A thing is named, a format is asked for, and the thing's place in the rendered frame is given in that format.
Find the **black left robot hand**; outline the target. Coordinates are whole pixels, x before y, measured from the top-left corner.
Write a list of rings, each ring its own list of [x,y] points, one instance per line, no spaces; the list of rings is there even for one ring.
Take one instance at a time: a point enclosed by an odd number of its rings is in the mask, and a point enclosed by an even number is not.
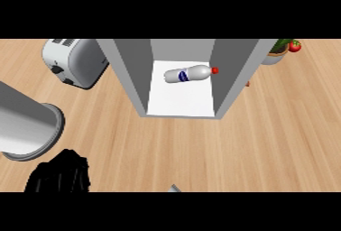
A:
[[[25,192],[89,192],[89,161],[64,149],[49,162],[40,162],[27,181]]]

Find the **grey open cabinet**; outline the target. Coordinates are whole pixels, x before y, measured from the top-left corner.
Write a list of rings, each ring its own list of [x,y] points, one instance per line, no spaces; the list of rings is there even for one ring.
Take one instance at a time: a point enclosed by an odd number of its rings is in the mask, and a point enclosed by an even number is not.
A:
[[[139,116],[220,119],[266,59],[273,39],[99,39]],[[164,73],[216,67],[207,79],[167,83]]]

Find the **white water bottle red cap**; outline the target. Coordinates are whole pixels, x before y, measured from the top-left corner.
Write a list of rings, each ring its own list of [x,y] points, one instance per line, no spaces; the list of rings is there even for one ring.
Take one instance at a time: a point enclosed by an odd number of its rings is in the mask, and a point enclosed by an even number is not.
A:
[[[167,70],[164,73],[164,80],[170,84],[188,81],[200,81],[207,79],[213,74],[217,73],[217,67],[197,65],[188,68]]]

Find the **white grey toaster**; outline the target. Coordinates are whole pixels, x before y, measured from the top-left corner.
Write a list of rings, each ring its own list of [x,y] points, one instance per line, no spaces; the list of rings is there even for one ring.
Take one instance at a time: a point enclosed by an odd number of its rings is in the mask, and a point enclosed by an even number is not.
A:
[[[49,39],[43,61],[62,83],[90,89],[109,65],[95,39]]]

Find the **green plant in grey pot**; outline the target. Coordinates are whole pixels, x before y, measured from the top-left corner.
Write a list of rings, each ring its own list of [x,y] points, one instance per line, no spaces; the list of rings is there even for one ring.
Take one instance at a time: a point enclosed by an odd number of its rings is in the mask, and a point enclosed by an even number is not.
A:
[[[293,39],[278,39],[270,52],[266,55],[266,58],[262,62],[263,65],[275,65],[282,60],[288,50],[290,50],[290,43]]]

